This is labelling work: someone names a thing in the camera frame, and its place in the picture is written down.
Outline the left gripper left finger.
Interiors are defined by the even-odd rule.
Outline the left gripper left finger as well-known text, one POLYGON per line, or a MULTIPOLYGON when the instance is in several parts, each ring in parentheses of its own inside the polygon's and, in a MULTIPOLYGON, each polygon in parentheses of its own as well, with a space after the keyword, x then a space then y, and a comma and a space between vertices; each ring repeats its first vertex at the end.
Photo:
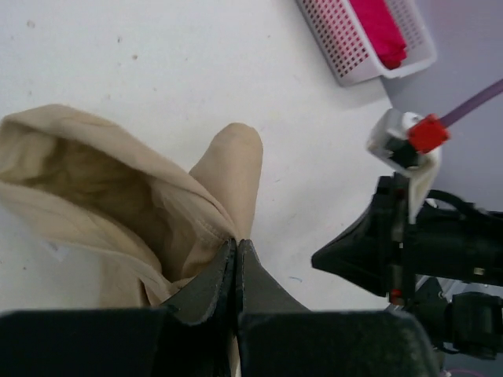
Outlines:
POLYGON ((163 324, 164 376, 230 376, 235 240, 168 299, 163 324))

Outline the beige t shirt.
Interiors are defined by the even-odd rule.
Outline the beige t shirt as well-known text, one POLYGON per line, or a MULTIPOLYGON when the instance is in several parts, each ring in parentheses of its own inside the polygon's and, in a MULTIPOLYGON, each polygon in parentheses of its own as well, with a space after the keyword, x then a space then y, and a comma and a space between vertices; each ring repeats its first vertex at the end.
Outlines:
POLYGON ((164 376, 163 304, 252 230, 263 163, 232 123, 183 170, 123 128, 51 104, 1 122, 1 202, 69 255, 64 309, 1 317, 4 376, 164 376))

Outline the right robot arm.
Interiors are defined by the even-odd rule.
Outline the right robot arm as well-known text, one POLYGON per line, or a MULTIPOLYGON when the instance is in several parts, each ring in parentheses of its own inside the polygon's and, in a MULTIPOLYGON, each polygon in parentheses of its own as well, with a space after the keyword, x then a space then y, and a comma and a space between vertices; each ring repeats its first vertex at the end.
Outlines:
POLYGON ((493 360, 502 351, 502 300, 480 292, 446 298, 441 279, 502 283, 502 215, 431 190, 410 220, 409 182, 379 179, 362 216, 311 259, 315 269, 350 281, 412 313, 445 353, 493 360))

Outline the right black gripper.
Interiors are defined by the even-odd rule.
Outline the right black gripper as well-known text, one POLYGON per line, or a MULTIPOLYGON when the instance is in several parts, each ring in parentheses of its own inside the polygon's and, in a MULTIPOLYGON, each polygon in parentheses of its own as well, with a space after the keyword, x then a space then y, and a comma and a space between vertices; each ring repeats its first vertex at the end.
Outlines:
POLYGON ((311 257, 314 269, 337 275, 392 305, 412 300, 415 277, 406 265, 409 180, 381 176, 369 207, 311 257))

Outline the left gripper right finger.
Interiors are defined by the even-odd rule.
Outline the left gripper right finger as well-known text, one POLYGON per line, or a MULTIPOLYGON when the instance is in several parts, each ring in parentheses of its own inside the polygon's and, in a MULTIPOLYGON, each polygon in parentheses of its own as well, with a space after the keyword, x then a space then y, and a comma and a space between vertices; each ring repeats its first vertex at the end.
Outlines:
POLYGON ((237 247, 235 303, 240 373, 285 376, 295 341, 295 321, 308 309, 295 300, 262 266, 253 242, 237 247))

